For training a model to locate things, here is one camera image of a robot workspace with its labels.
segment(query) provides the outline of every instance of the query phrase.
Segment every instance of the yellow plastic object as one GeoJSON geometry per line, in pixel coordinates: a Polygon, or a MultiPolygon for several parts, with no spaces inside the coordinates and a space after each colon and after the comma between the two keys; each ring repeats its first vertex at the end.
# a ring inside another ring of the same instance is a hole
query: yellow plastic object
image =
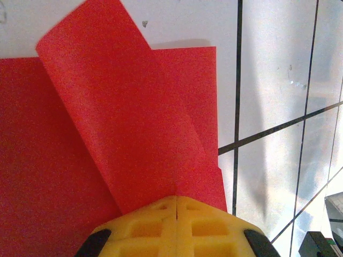
{"type": "Polygon", "coordinates": [[[243,231],[262,231],[188,197],[170,196],[97,227],[111,230],[99,257],[255,257],[243,231]]]}

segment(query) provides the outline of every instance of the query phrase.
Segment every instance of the white surface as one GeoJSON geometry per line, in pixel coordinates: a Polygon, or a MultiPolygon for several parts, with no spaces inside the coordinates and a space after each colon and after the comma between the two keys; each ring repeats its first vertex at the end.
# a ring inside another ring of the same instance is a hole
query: white surface
{"type": "Polygon", "coordinates": [[[337,108],[306,120],[296,209],[327,183],[337,108]]]}
{"type": "Polygon", "coordinates": [[[1,0],[7,22],[0,24],[0,58],[37,56],[38,40],[82,0],[1,0]]]}
{"type": "Polygon", "coordinates": [[[326,196],[343,192],[343,170],[327,185],[326,196]]]}
{"type": "Polygon", "coordinates": [[[339,108],[329,179],[343,167],[343,107],[339,108]]]}
{"type": "Polygon", "coordinates": [[[304,115],[315,9],[243,1],[240,139],[304,115]]]}
{"type": "Polygon", "coordinates": [[[291,257],[300,257],[298,251],[307,231],[321,230],[324,211],[326,211],[324,209],[325,193],[326,190],[323,190],[295,220],[291,257]]]}
{"type": "Polygon", "coordinates": [[[223,174],[227,211],[232,213],[234,152],[222,154],[218,157],[218,166],[223,174]]]}
{"type": "Polygon", "coordinates": [[[319,1],[308,113],[335,104],[343,76],[343,4],[319,1]]]}
{"type": "Polygon", "coordinates": [[[302,127],[298,123],[239,150],[237,217],[260,227],[269,240],[293,218],[302,127]]]}
{"type": "Polygon", "coordinates": [[[292,224],[273,243],[273,246],[278,251],[281,257],[289,257],[291,236],[292,236],[292,224]]]}

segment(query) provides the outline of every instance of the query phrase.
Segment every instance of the white tile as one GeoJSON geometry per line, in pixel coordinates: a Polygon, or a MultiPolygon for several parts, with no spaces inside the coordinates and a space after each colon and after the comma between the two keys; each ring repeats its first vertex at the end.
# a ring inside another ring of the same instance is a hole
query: white tile
{"type": "Polygon", "coordinates": [[[292,224],[273,243],[281,257],[289,257],[290,238],[292,236],[292,224]]]}
{"type": "Polygon", "coordinates": [[[233,193],[233,171],[234,171],[234,152],[219,155],[218,166],[223,174],[226,205],[228,213],[232,213],[232,193],[233,193]]]}
{"type": "Polygon", "coordinates": [[[327,183],[337,108],[306,120],[297,211],[327,183]]]}
{"type": "Polygon", "coordinates": [[[320,231],[324,216],[324,189],[294,221],[291,257],[300,257],[299,248],[307,231],[320,231]]]}
{"type": "Polygon", "coordinates": [[[272,240],[293,218],[303,123],[239,148],[237,216],[272,240]]]}
{"type": "Polygon", "coordinates": [[[334,138],[329,179],[343,167],[343,106],[340,106],[334,138]]]}
{"type": "Polygon", "coordinates": [[[0,58],[37,56],[38,40],[83,0],[2,0],[7,22],[0,24],[0,58]]]}
{"type": "Polygon", "coordinates": [[[234,141],[237,1],[137,1],[125,7],[153,49],[217,47],[219,147],[234,141]],[[147,20],[144,28],[142,21],[147,20]]]}
{"type": "Polygon", "coordinates": [[[316,1],[243,1],[240,139],[304,115],[316,1]]]}
{"type": "Polygon", "coordinates": [[[343,192],[343,169],[327,185],[326,196],[343,192]]]}
{"type": "Polygon", "coordinates": [[[319,1],[308,113],[339,101],[343,76],[343,4],[319,1]]]}

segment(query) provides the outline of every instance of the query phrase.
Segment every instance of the red foam sheet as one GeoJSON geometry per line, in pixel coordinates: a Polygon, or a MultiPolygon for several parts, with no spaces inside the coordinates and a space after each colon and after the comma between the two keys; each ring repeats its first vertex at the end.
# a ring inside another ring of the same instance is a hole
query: red foam sheet
{"type": "Polygon", "coordinates": [[[121,213],[38,58],[0,59],[0,256],[73,256],[121,213]]]}
{"type": "Polygon", "coordinates": [[[176,91],[205,150],[199,155],[201,158],[177,170],[176,194],[226,211],[222,174],[218,168],[215,47],[154,50],[153,53],[164,73],[176,78],[176,91]]]}
{"type": "Polygon", "coordinates": [[[120,1],[88,0],[37,51],[122,213],[175,194],[176,172],[207,158],[175,78],[120,1]]]}
{"type": "Polygon", "coordinates": [[[0,60],[0,255],[72,256],[167,195],[226,210],[215,48],[152,51],[118,0],[88,0],[37,50],[0,60]]]}

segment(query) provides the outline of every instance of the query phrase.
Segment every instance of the black grout line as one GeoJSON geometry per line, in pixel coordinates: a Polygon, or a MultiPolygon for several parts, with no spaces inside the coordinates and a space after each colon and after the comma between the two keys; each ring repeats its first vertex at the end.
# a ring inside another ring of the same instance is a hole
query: black grout line
{"type": "Polygon", "coordinates": [[[273,133],[278,132],[280,130],[283,130],[283,129],[287,128],[287,127],[295,125],[295,124],[297,124],[299,122],[302,122],[302,121],[304,121],[306,119],[312,118],[312,117],[314,117],[314,116],[316,116],[318,114],[322,114],[323,112],[326,112],[326,111],[329,111],[329,110],[331,110],[333,108],[339,107],[342,104],[343,104],[343,101],[335,103],[335,104],[332,104],[332,105],[330,105],[328,107],[325,107],[325,108],[319,109],[317,111],[311,112],[310,114],[306,114],[306,115],[304,115],[302,117],[290,120],[290,121],[285,122],[283,124],[280,124],[278,126],[272,127],[272,128],[270,128],[268,130],[265,130],[265,131],[262,131],[262,132],[259,132],[259,133],[255,134],[255,135],[251,135],[251,136],[249,136],[247,138],[241,139],[238,142],[234,142],[234,143],[231,143],[229,145],[220,147],[218,149],[218,155],[225,154],[225,153],[227,153],[229,151],[234,150],[235,148],[238,148],[238,147],[244,146],[244,145],[246,145],[248,143],[254,142],[254,141],[256,141],[258,139],[261,139],[261,138],[263,138],[263,137],[265,137],[267,135],[273,134],[273,133]]]}
{"type": "Polygon", "coordinates": [[[236,216],[238,186],[238,148],[234,150],[234,186],[232,190],[232,215],[236,216]]]}
{"type": "MultiPolygon", "coordinates": [[[[342,76],[341,91],[340,91],[340,93],[339,93],[338,101],[341,100],[342,86],[343,86],[343,76],[342,76]]],[[[336,124],[335,124],[335,126],[334,126],[333,141],[332,141],[332,149],[331,149],[331,157],[330,157],[330,164],[329,164],[329,173],[327,174],[327,181],[329,181],[329,178],[330,178],[331,163],[332,163],[332,155],[333,155],[333,147],[334,147],[334,140],[335,140],[335,138],[336,138],[336,130],[337,130],[338,116],[339,116],[339,106],[338,106],[338,109],[337,109],[336,124]]]]}
{"type": "MultiPolygon", "coordinates": [[[[307,82],[307,93],[306,93],[306,102],[305,102],[304,116],[306,116],[306,114],[307,114],[307,105],[308,105],[308,101],[309,101],[310,83],[311,83],[311,71],[312,71],[312,60],[313,60],[313,51],[314,51],[314,48],[315,48],[316,27],[317,27],[317,17],[318,17],[318,6],[319,6],[319,0],[317,0],[317,4],[316,4],[315,24],[313,26],[312,46],[311,46],[310,66],[309,66],[309,77],[308,77],[308,82],[307,82]]],[[[298,169],[298,178],[297,178],[297,182],[296,182],[293,218],[295,217],[295,214],[296,214],[296,202],[297,202],[297,199],[298,199],[299,180],[300,180],[300,171],[301,171],[301,159],[302,159],[302,151],[303,151],[304,137],[305,137],[305,126],[306,126],[306,120],[304,120],[304,125],[303,125],[303,128],[302,128],[302,139],[301,139],[301,147],[300,147],[299,169],[298,169]]],[[[289,257],[291,256],[291,253],[292,253],[293,232],[294,232],[294,222],[292,224],[292,234],[291,234],[291,237],[290,237],[289,257]]]]}
{"type": "Polygon", "coordinates": [[[274,237],[273,240],[271,240],[271,243],[273,244],[279,237],[280,235],[296,220],[296,218],[299,217],[300,214],[304,212],[304,210],[310,205],[310,203],[313,202],[313,200],[322,192],[324,188],[327,187],[327,185],[343,170],[343,167],[337,171],[337,173],[311,198],[311,200],[306,203],[306,205],[295,215],[294,218],[291,219],[290,222],[287,223],[287,225],[274,237]]]}
{"type": "MultiPolygon", "coordinates": [[[[242,21],[243,0],[238,0],[237,7],[237,55],[236,55],[236,110],[235,110],[235,142],[239,141],[240,131],[240,105],[241,105],[241,54],[242,54],[242,21]]],[[[232,214],[236,216],[237,201],[237,179],[238,179],[238,148],[234,153],[234,178],[232,195],[232,214]]]]}
{"type": "Polygon", "coordinates": [[[339,219],[336,219],[336,218],[329,218],[329,221],[330,221],[330,222],[343,223],[343,220],[339,220],[339,219]]]}

